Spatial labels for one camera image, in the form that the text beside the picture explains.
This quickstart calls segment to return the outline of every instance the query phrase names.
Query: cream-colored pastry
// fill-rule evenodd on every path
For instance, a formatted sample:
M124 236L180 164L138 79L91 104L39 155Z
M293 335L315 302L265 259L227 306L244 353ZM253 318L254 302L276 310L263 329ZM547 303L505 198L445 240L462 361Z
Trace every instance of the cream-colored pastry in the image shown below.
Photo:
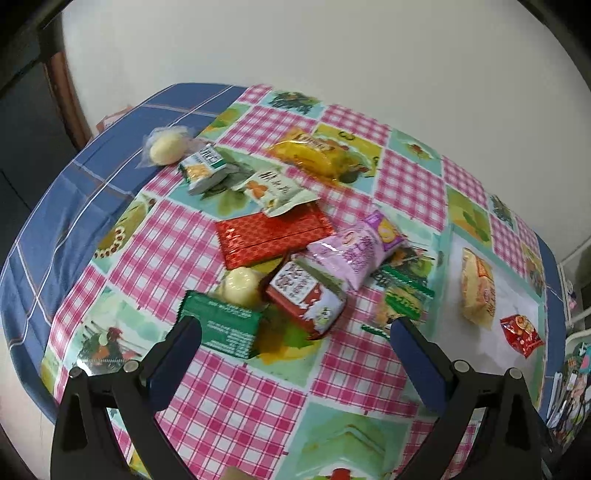
M163 132L150 147L150 158L155 165L178 162L187 149L187 137L179 132Z
M258 291L262 275L251 268L239 267L231 270L224 278L221 294L228 303L247 309L261 304Z

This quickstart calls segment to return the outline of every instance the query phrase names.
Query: blue plaid cloth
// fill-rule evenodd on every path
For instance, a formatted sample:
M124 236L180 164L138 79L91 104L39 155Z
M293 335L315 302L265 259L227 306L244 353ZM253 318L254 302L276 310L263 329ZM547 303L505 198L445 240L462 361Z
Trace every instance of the blue plaid cloth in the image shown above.
M51 421L57 404L40 378L51 323L97 244L156 174L135 168L144 137L173 124L198 133L244 90L180 83L158 92L87 145L22 228L0 274L0 314L18 377Z

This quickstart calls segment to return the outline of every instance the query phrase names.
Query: cracker package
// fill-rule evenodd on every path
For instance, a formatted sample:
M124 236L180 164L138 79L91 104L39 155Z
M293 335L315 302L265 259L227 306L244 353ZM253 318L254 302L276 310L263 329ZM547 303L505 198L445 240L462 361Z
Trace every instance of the cracker package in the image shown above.
M469 248L462 252L462 315L491 329L495 317L496 294L491 266Z
M331 274L359 290L404 241L397 227L376 210L349 228L308 245L308 250Z
M205 192L237 170L209 144L181 160L178 169L189 186L190 194Z
M282 215L297 205L319 198L275 170L257 171L241 184L232 187L232 190L244 192L262 207L268 217Z
M297 127L289 130L268 152L327 180L338 180L354 166L337 142L313 137Z
M536 348L544 345L535 327L524 315L511 315L501 319L501 326L509 345L526 358Z

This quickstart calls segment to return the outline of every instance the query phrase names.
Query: red package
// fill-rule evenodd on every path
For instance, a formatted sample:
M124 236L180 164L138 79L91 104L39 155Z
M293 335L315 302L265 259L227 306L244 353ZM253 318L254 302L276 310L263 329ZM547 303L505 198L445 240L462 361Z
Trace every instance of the red package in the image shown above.
M540 345L544 345L532 323L523 315L501 319L501 326L509 345L526 358Z
M216 229L228 270L302 250L335 232L315 202L298 205L276 217L259 212L222 220Z

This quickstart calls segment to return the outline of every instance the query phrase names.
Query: green snack wrapper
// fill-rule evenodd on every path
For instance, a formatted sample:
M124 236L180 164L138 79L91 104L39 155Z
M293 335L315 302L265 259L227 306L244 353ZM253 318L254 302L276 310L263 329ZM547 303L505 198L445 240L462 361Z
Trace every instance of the green snack wrapper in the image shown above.
M201 323L201 344L236 358L251 358L261 314L211 298L198 291L187 290L177 321L185 315Z

